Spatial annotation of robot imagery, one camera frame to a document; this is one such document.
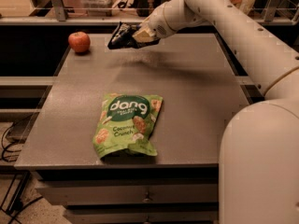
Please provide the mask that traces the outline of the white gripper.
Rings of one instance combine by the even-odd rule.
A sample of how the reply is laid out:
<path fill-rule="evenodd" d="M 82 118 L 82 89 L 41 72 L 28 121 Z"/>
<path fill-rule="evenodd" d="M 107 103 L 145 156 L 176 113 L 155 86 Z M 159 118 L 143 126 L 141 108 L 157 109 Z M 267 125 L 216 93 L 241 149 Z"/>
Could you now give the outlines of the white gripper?
<path fill-rule="evenodd" d="M 143 20 L 141 27 L 134 32 L 133 39 L 138 43 L 153 42 L 157 38 L 166 38 L 176 31 L 170 27 L 166 19 L 166 3 L 156 7 L 150 15 Z"/>

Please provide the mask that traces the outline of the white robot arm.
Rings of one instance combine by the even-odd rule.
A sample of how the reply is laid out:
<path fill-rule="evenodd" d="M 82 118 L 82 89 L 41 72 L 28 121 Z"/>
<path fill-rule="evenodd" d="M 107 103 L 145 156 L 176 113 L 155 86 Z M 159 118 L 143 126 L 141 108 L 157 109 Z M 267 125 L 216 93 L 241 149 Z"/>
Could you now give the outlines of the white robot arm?
<path fill-rule="evenodd" d="M 200 21 L 214 25 L 263 101 L 227 124 L 219 156 L 220 224 L 299 224 L 299 59 L 230 0 L 171 0 L 134 38 L 151 42 Z"/>

